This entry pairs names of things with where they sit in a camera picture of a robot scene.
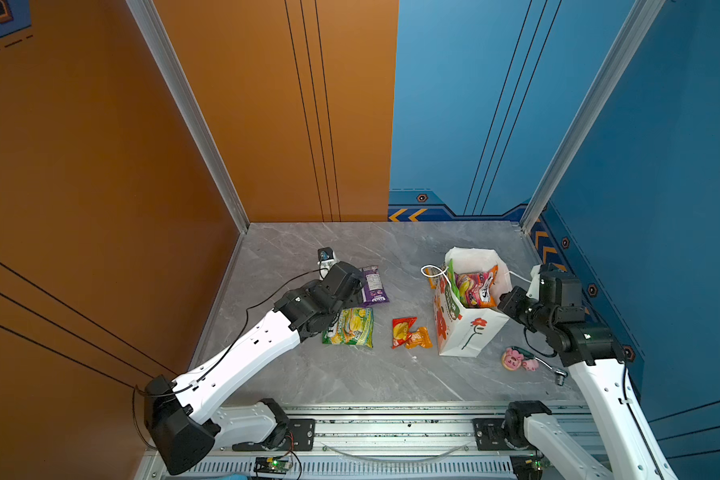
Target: marble surface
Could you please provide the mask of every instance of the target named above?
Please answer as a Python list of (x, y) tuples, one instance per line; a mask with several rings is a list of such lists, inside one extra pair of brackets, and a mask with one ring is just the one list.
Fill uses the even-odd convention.
[[(242, 328), (245, 308), (265, 299), (289, 278), (316, 268), (317, 249), (330, 246), (340, 260), (357, 267), (378, 265), (390, 303), (374, 307), (374, 347), (323, 345), (319, 337), (269, 363), (238, 389), (228, 405), (271, 397), (282, 404), (335, 402), (508, 402), (538, 399), (583, 402), (575, 383), (554, 384), (548, 370), (510, 372), (500, 364), (509, 345), (524, 345), (522, 327), (510, 320), (474, 359), (439, 356), (429, 282), (419, 269), (440, 264), (452, 246), (496, 250), (509, 269), (528, 276), (538, 257), (519, 227), (509, 222), (385, 222), (334, 224), (252, 224), (202, 360), (229, 345)], [(312, 276), (295, 280), (300, 286)], [(522, 282), (515, 277), (513, 283)], [(270, 302), (251, 310), (248, 328)], [(435, 343), (392, 350), (392, 319), (417, 316)], [(530, 341), (549, 347), (539, 334)], [(555, 365), (559, 360), (552, 359)]]

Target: blue wall panel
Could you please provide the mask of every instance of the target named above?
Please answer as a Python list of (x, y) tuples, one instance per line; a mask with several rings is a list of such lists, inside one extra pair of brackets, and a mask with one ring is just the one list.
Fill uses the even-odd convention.
[[(646, 417), (720, 400), (720, 0), (664, 5), (552, 204), (642, 347)], [(654, 423), (720, 425), (720, 404)], [(720, 429), (662, 444), (720, 473), (685, 457)]]
[(390, 189), (431, 190), (456, 215), (527, 201), (631, 6), (401, 0)]

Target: snack package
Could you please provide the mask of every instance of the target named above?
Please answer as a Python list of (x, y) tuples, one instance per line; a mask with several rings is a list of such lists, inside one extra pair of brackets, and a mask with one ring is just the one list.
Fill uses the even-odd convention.
[(392, 348), (396, 349), (408, 340), (411, 327), (416, 323), (416, 317), (394, 319), (392, 321)]
[(330, 330), (323, 332), (322, 342), (334, 345), (365, 345), (373, 348), (373, 309), (355, 307), (342, 310)]
[(364, 266), (360, 271), (365, 276), (365, 284), (362, 286), (363, 306), (389, 302), (382, 285), (382, 277), (378, 274), (378, 266)]
[(429, 339), (429, 330), (427, 327), (420, 326), (415, 332), (408, 334), (408, 340), (405, 341), (405, 348), (412, 349), (421, 345), (425, 349), (432, 348), (432, 341)]
[(496, 306), (496, 300), (491, 296), (489, 288), (496, 281), (499, 265), (488, 272), (479, 274), (459, 274), (456, 277), (458, 298), (467, 308), (491, 308)]

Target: yellow and green snack bag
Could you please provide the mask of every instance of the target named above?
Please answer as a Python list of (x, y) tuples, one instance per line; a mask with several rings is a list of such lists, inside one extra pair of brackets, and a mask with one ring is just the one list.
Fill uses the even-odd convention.
[(373, 308), (355, 307), (342, 310), (330, 330), (323, 332), (322, 342), (334, 345), (365, 345), (373, 348)]

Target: robotic arm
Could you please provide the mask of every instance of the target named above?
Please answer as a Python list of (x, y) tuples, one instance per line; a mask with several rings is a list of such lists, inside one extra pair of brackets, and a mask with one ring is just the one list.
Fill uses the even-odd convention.
[(274, 400), (219, 407), (264, 365), (330, 328), (342, 310), (359, 305), (363, 278), (354, 266), (337, 262), (323, 280), (286, 292), (259, 323), (211, 360), (172, 382), (158, 376), (147, 384), (144, 423), (171, 475), (192, 468), (214, 447), (284, 444), (288, 417)]
[(546, 335), (584, 394), (613, 473), (577, 445), (541, 402), (510, 403), (503, 432), (510, 444), (535, 446), (568, 480), (677, 479), (637, 403), (621, 345), (607, 326), (584, 321), (576, 276), (542, 265), (538, 300), (516, 286), (501, 296), (498, 308), (531, 332)]

